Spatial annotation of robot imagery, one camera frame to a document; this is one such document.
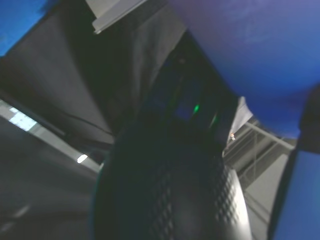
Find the green led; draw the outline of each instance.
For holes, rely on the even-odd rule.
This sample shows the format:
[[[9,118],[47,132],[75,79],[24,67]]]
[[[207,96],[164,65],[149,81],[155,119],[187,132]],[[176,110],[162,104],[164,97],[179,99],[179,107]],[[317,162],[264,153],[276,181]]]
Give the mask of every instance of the green led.
[[[193,114],[199,111],[199,104],[194,107]]]

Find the light fixture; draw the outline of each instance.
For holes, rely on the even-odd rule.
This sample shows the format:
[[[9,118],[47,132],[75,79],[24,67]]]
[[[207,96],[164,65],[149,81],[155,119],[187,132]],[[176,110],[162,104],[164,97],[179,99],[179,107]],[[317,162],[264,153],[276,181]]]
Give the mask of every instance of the light fixture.
[[[87,157],[88,157],[88,156],[85,155],[85,154],[83,154],[83,155],[81,155],[80,157],[78,157],[78,159],[77,159],[78,164],[80,164],[80,163],[82,163],[84,160],[86,160]]]

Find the green light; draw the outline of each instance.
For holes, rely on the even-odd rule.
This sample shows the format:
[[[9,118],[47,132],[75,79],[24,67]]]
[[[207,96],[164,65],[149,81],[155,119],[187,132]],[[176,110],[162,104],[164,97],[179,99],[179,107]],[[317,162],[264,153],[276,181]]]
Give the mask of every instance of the green light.
[[[194,107],[193,114],[199,111],[199,104]]]

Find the white pipe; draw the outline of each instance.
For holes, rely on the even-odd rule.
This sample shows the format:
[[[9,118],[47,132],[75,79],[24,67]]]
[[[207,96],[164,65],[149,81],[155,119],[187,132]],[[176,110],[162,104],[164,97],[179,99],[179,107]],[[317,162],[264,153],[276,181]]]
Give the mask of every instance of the white pipe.
[[[260,127],[257,127],[249,122],[246,122],[245,125],[255,131],[257,131],[258,133],[261,133],[263,135],[265,135],[266,137],[272,139],[273,141],[277,142],[278,144],[282,145],[283,147],[285,147],[286,149],[289,149],[289,150],[293,150],[295,149],[295,146],[291,145],[290,143],[287,143],[286,141],[283,141],[282,139],[280,138],[277,138],[276,136],[268,133],[267,131],[265,130],[262,130]]]

